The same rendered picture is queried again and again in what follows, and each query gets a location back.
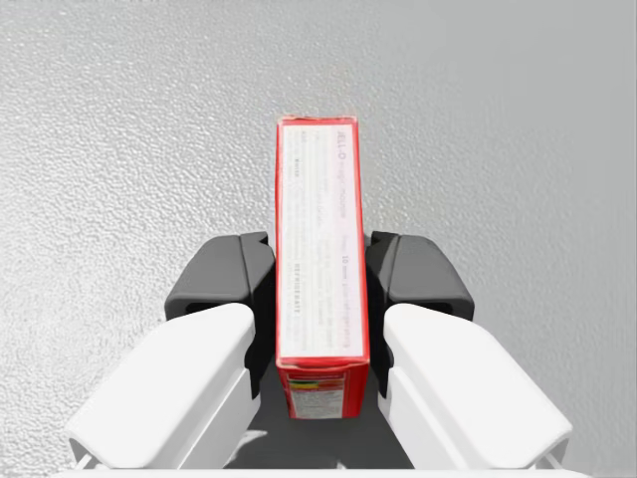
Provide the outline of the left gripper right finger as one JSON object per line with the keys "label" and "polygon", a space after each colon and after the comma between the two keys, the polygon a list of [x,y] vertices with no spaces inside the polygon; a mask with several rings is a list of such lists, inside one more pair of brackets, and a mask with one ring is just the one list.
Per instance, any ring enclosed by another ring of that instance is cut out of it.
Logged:
{"label": "left gripper right finger", "polygon": [[378,407],[417,469],[558,469],[572,427],[474,320],[459,273],[431,240],[365,241]]}

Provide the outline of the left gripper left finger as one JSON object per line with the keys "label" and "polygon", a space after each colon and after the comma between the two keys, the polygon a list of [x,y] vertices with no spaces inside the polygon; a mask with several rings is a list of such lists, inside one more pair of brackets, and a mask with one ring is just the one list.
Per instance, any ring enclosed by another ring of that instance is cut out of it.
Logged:
{"label": "left gripper left finger", "polygon": [[67,425],[80,469],[206,469],[230,459],[275,351],[264,232],[218,236],[183,269],[145,336]]}

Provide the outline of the red and white carton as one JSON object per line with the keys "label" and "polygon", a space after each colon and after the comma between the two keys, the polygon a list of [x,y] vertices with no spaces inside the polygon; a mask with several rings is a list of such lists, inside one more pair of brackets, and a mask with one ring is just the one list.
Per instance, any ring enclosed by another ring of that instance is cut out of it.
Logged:
{"label": "red and white carton", "polygon": [[276,368],[289,416],[356,417],[370,368],[358,121],[277,124]]}

